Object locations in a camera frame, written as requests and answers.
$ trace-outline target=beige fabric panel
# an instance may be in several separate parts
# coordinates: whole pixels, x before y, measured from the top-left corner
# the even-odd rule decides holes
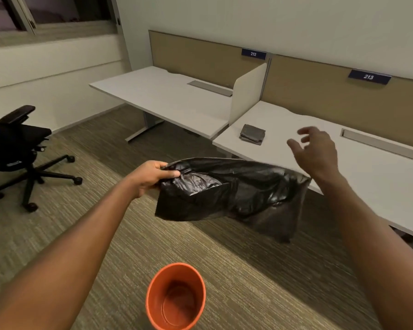
[[[241,47],[149,31],[153,65],[233,88],[236,80],[264,60],[242,56]]]
[[[351,69],[275,55],[262,100],[413,146],[413,80],[349,79]]]

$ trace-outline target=window sill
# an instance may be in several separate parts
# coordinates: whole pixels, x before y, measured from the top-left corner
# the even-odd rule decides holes
[[[0,47],[44,43],[55,40],[117,33],[111,21],[71,22],[38,25],[35,34],[21,31],[0,32]]]

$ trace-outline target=baseboard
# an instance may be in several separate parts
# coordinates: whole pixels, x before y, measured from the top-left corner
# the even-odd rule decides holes
[[[89,121],[89,120],[91,120],[91,119],[93,119],[93,118],[96,118],[96,117],[105,115],[106,113],[108,113],[108,112],[110,112],[110,111],[119,109],[119,108],[121,108],[122,106],[126,106],[126,105],[127,105],[126,103],[122,103],[122,104],[116,105],[116,106],[114,106],[113,108],[110,108],[110,109],[108,109],[108,110],[104,110],[104,111],[102,111],[102,112],[100,112],[100,113],[94,114],[94,115],[89,116],[89,117],[86,117],[86,118],[84,118],[84,119],[81,119],[80,121],[76,121],[76,122],[71,123],[71,124],[69,124],[69,125],[66,125],[66,126],[57,128],[56,130],[52,130],[52,134],[55,134],[55,133],[58,133],[58,132],[67,130],[68,128],[71,128],[71,127],[73,127],[73,126],[76,126],[76,125],[78,125],[78,124],[81,124],[81,123],[83,123],[83,122],[85,122],[85,121]]]

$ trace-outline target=white desk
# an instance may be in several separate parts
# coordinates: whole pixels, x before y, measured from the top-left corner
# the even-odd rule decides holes
[[[232,98],[188,85],[193,80],[196,79],[151,66],[90,86],[212,139],[228,125]]]
[[[244,124],[266,130],[261,146],[239,139]],[[218,136],[213,144],[247,160],[257,160],[303,172],[286,141],[289,138],[299,140],[301,136],[297,135],[297,130],[304,126],[317,126],[329,133],[338,150],[340,171],[352,188],[391,226],[413,235],[413,160],[342,138],[341,129],[349,129],[348,127],[297,115],[285,108],[259,102]],[[321,193],[314,181],[310,188]]]

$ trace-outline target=floor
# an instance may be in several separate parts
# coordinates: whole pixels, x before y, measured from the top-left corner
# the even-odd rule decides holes
[[[36,185],[35,213],[18,206],[23,185],[0,200],[0,287],[83,215],[113,184],[148,159],[172,162],[219,156],[206,139],[164,123],[130,145],[141,113],[113,110],[52,136],[37,163],[63,154],[73,164],[52,171],[84,182]],[[0,173],[0,182],[12,173]],[[151,329],[144,310],[147,286],[166,264],[186,262],[206,284],[196,329],[379,329],[331,220],[324,198],[309,191],[299,233],[273,242],[227,218],[172,223],[154,217],[156,195],[133,201],[73,329]]]

